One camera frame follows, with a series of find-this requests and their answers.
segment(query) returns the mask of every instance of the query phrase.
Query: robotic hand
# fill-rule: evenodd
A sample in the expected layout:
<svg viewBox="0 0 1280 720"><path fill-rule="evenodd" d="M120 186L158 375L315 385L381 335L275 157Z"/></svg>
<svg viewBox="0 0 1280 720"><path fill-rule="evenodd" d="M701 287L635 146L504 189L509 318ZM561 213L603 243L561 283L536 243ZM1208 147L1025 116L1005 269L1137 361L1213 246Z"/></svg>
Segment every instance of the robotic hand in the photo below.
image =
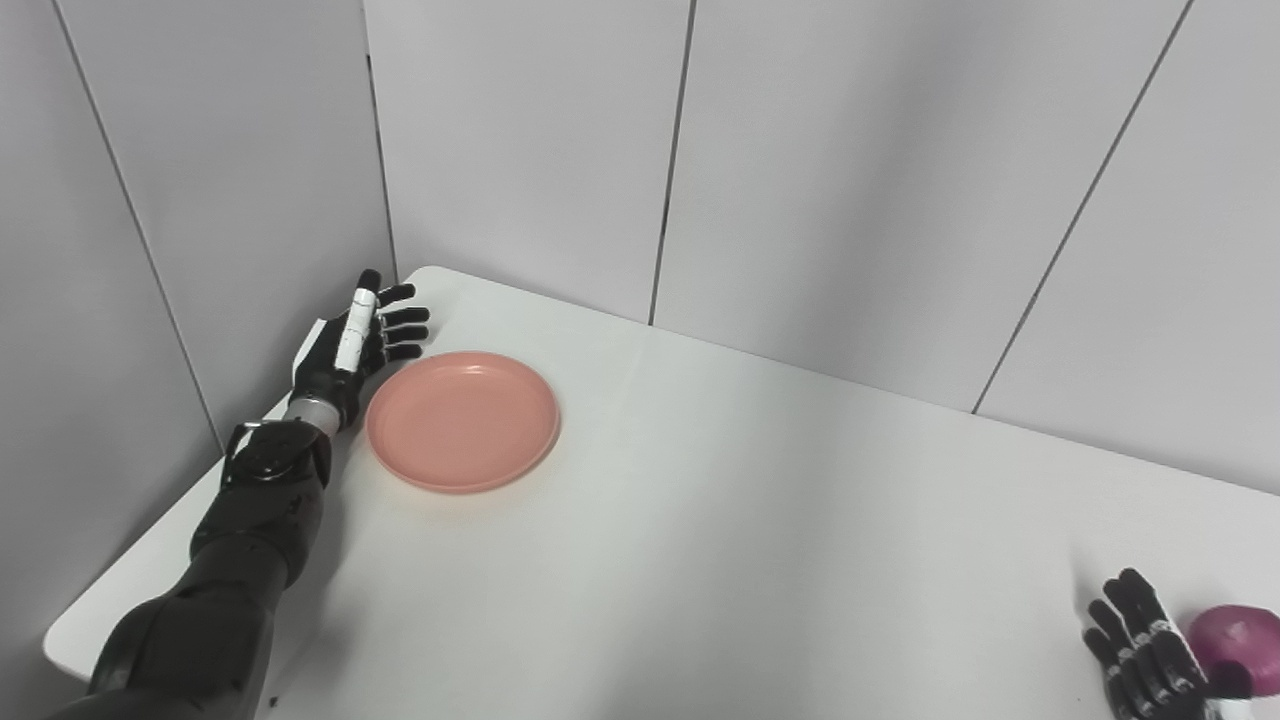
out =
<svg viewBox="0 0 1280 720"><path fill-rule="evenodd" d="M355 423L365 379L417 357L416 341L426 338L425 307L381 309L413 287L376 292L380 282L365 270L351 309L312 332L284 419L236 428L189 568L173 589L120 620L88 694L49 720L253 717L275 607L320 528L329 439Z"/></svg>
<svg viewBox="0 0 1280 720"><path fill-rule="evenodd" d="M361 273L351 310L320 327L311 350L293 373L291 413L305 413L303 419L323 423L317 427L333 427L328 434L356 420L365 378L388 363L422 355L417 343L426 340L430 311L404 307L384 313L385 306L412 297L413 286L404 283L375 292L380 283L376 270Z"/></svg>
<svg viewBox="0 0 1280 720"><path fill-rule="evenodd" d="M1206 676L1156 591L1137 570L1129 568L1107 580L1102 592L1111 605L1089 603L1097 628L1084 632L1084 644L1102 664L1116 720L1251 717L1248 703L1242 702L1252 694L1248 670L1224 662Z"/></svg>

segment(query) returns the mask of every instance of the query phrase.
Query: joint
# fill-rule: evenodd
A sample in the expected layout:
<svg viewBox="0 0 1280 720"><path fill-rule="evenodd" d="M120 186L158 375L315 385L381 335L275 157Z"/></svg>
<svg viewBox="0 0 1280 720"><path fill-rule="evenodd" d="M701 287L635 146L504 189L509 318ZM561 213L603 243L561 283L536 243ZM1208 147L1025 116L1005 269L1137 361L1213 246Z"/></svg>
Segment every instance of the joint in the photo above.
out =
<svg viewBox="0 0 1280 720"><path fill-rule="evenodd" d="M342 428L342 413L333 404L319 397L297 397L289 401L284 410L285 420L302 420L328 437L338 434Z"/></svg>

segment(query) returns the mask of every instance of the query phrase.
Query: wall panel seam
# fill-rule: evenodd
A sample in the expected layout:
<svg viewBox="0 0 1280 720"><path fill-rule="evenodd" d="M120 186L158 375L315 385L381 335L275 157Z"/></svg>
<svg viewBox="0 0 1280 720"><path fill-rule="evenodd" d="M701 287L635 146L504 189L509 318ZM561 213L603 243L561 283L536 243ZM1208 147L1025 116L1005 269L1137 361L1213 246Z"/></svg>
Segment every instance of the wall panel seam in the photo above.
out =
<svg viewBox="0 0 1280 720"><path fill-rule="evenodd" d="M191 352L187 350L187 342L182 337L182 329L178 327L178 318L174 315L173 305L169 302L169 295L164 290L164 281L160 279L160 270L156 266L155 256L151 252L151 246L147 243L146 233L142 229L142 220L138 218L137 206L133 204L133 197L129 195L128 184L124 182L124 173L120 170L119 159L115 155L115 149L111 146L111 138L106 132L106 124L102 122L102 114L99 110L97 100L93 97L93 91L90 87L88 77L84 73L84 65L81 63L79 53L76 50L76 42L72 40L70 27L67 23L67 17L63 13L61 3L59 0L50 0L54 8L54 14L58 17L58 26L61 29L63 38L67 42L67 50L70 53L72 63L76 67L76 74L79 77L81 87L84 90L84 97L88 100L90 111L93 114L93 122L97 124L99 136L102 138L102 145L106 149L108 159L111 163L111 170L115 173L115 182L120 187L120 193L124 196L124 205L129 211L129 219L133 223L133 229L138 236L138 242L142 245L142 254L147 260L147 268L151 270L151 277L155 279L156 290L160 292L160 302L164 306L165 315L169 319L169 324L173 328L174 338L178 341L178 348L182 351L182 361L187 365L187 374L191 377L191 383L196 388L196 397L200 400L200 409L205 414L205 421L209 424L209 432L212 437L215 447L221 447L221 436L218 433L218 425L214 423L214 415L209 409L209 402L205 398L205 391L200 386L200 378L196 377L196 368L191 361Z"/></svg>
<svg viewBox="0 0 1280 720"><path fill-rule="evenodd" d="M1098 170L1093 174L1093 179L1089 181L1089 186L1085 188L1084 196L1080 199L1080 204L1076 205L1075 213L1071 215L1071 220L1066 224L1066 231L1064 231L1062 238L1059 240L1057 247L1053 250L1053 255L1050 256L1048 264L1044 266L1044 272L1041 274L1039 282L1036 283L1036 290L1032 291L1032 296L1027 301L1027 306L1023 307L1023 314L1018 318L1018 323L1014 325L1014 332L1010 333L1009 341L1005 343L1004 350L1001 350L995 368L991 369L991 374L987 377L987 383L982 386L982 392L978 395L978 400L974 402L973 410L969 411L970 414L977 415L978 410L982 409L982 404L987 398L987 392L991 391L991 386L995 383L996 375L1000 374L1000 369L1005 365L1005 359L1009 357L1009 351L1014 347L1014 342L1016 342L1018 337L1021 334L1023 327L1027 324L1027 319L1036 307L1036 302L1039 301L1041 292L1044 290L1044 284L1048 282L1050 274L1057 265L1059 258L1062 256L1062 250L1066 249L1066 241L1070 240L1071 233L1075 231L1075 225L1080 222L1085 205L1089 204L1089 200L1093 197L1093 191L1097 190L1098 182L1102 179L1102 174L1106 172L1107 165L1111 164L1111 158L1115 155L1116 147L1120 146L1120 141L1124 138L1125 131L1129 129L1129 124L1138 113L1138 106L1142 105L1143 97L1147 96L1147 90L1151 88L1151 82L1156 78L1160 65L1165 61L1169 49L1174 45L1174 40L1178 37L1178 32L1183 27L1183 20L1187 19L1187 14L1190 12L1192 4L1194 3L1196 0L1187 0L1187 4L1183 5L1181 12L1178 14L1178 19L1174 22L1174 28L1170 31L1169 37L1165 38L1165 44L1156 55L1156 61L1152 64L1151 70L1147 73L1147 78L1138 90L1138 95L1134 97L1133 105L1129 106L1129 111L1120 123L1120 129L1116 131L1116 136L1112 138L1111 146L1107 147L1106 154L1102 156L1102 163L1098 165Z"/></svg>
<svg viewBox="0 0 1280 720"><path fill-rule="evenodd" d="M680 63L680 86L676 90L676 118L671 128L671 156L667 161L667 190L662 200L662 223L658 225L658 252L653 265L653 293L649 297L649 325L658 313L658 283L662 279L662 254L667 246L667 218L671 214L671 187L676 178L676 152L680 149L680 120L685 111L685 85L689 79L689 53L694 45L694 18L698 0L689 0L689 23L685 26L685 55Z"/></svg>

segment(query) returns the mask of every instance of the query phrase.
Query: white table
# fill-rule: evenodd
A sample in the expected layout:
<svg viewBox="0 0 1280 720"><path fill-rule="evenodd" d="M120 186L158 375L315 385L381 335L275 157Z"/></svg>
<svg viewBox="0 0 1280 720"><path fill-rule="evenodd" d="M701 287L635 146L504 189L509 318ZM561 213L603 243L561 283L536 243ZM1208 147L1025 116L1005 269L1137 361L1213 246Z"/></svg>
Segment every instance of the white table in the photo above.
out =
<svg viewBox="0 0 1280 720"><path fill-rule="evenodd" d="M1183 618L1280 607L1280 497L451 270L410 279L428 352L535 368L559 441L458 497L356 437L262 717L1101 720L1079 634L1111 574L1139 568ZM215 483L67 610L50 660L91 671L186 568Z"/></svg>

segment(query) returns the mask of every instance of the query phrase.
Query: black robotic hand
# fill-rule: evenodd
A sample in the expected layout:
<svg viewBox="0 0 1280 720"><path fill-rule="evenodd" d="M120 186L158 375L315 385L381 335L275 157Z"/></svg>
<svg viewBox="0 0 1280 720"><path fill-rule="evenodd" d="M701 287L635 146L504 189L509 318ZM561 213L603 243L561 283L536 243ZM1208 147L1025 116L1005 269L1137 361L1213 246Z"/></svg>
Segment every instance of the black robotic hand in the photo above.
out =
<svg viewBox="0 0 1280 720"><path fill-rule="evenodd" d="M311 350L293 373L289 402L314 398L335 407L340 428L348 428L360 415L360 389L365 379L388 363L412 360L422 355L419 342L426 340L426 307L385 311L388 305L413 297L410 283L378 291L381 275L365 270L356 286L355 309L362 311L355 323L352 310L326 320ZM367 306L361 306L361 297Z"/></svg>
<svg viewBox="0 0 1280 720"><path fill-rule="evenodd" d="M1216 720L1233 701L1252 694L1251 676L1236 662L1217 665L1206 678L1156 591L1137 570L1107 580L1102 592L1111 605L1089 603L1098 626L1084 632L1084 644L1102 664L1117 720Z"/></svg>

